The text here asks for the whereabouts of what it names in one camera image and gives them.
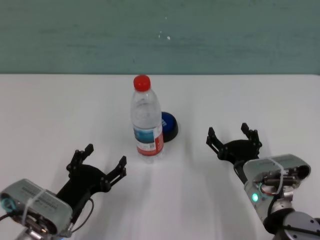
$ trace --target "white table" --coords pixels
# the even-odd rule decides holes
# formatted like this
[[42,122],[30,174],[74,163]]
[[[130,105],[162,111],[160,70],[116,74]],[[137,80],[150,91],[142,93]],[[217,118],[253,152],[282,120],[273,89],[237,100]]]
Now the white table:
[[[74,150],[93,143],[87,164],[108,172],[125,155],[127,176],[93,196],[73,239],[270,240],[233,166],[206,145],[210,126],[226,143],[244,139],[247,122],[259,131],[260,157],[292,153],[310,164],[293,205],[320,217],[319,76],[151,76],[151,84],[180,128],[162,159],[147,164],[130,121],[133,76],[0,75],[0,190],[27,178],[58,192]],[[21,229],[6,219],[1,239]]]

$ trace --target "cable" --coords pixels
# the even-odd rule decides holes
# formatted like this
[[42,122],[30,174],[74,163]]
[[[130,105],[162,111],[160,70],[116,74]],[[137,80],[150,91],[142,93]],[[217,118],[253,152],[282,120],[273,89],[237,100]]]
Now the cable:
[[273,193],[273,192],[264,191],[263,188],[262,188],[262,185],[260,185],[260,191],[261,191],[263,194],[265,194],[265,195],[267,195],[267,196],[270,196],[270,197],[276,195],[276,194]]
[[10,216],[11,216],[10,213],[7,213],[7,214],[5,214],[5,215],[3,215],[3,216],[0,216],[0,221],[2,221],[3,219],[8,218],[8,217],[10,217]]
[[13,217],[16,215],[21,215],[22,211],[12,211],[12,212],[8,212],[7,214],[0,216],[0,221],[2,221],[3,219],[9,218],[9,217]]
[[272,158],[268,158],[271,162],[273,162],[275,165],[277,165],[279,168],[280,168],[280,183],[279,183],[279,187],[275,193],[275,195],[273,196],[270,204],[269,204],[269,207],[268,207],[268,212],[267,212],[267,216],[269,217],[270,214],[271,214],[271,210],[272,210],[272,207],[274,206],[276,200],[278,200],[283,191],[284,191],[284,174],[285,174],[285,170],[284,170],[284,167],[278,163],[277,161],[273,160]]
[[72,233],[74,233],[75,231],[78,231],[80,228],[82,228],[86,224],[88,219],[90,218],[92,212],[94,211],[95,203],[91,198],[89,199],[89,201],[92,203],[92,207],[91,207],[91,210],[89,212],[89,215],[86,217],[86,219],[84,220],[84,222],[80,226],[78,226],[75,230],[71,231]]

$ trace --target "green wall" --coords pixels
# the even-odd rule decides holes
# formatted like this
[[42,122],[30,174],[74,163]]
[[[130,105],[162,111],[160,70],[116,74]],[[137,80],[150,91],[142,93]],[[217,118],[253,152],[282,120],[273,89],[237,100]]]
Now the green wall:
[[0,73],[319,74],[320,0],[0,0]]

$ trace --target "robotic hand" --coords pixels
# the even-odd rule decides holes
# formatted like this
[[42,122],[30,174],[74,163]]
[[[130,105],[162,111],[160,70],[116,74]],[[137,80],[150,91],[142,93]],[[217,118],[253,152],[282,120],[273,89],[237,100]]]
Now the robotic hand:
[[241,130],[248,140],[222,144],[210,127],[206,144],[220,160],[233,164],[264,228],[274,234],[273,240],[320,240],[320,219],[292,206],[293,191],[309,176],[310,166],[292,154],[259,159],[258,131],[246,123]]
[[[114,184],[126,176],[125,156],[108,174],[96,167],[83,165],[93,151],[92,144],[84,151],[75,151],[71,163],[66,167],[70,179],[56,195],[27,179],[13,183],[0,193],[1,205],[7,212],[0,220],[11,217],[26,227],[17,240],[60,240],[62,237],[71,237],[93,211],[91,196],[98,192],[109,192]],[[91,212],[84,223],[73,230],[87,201],[92,202]]]

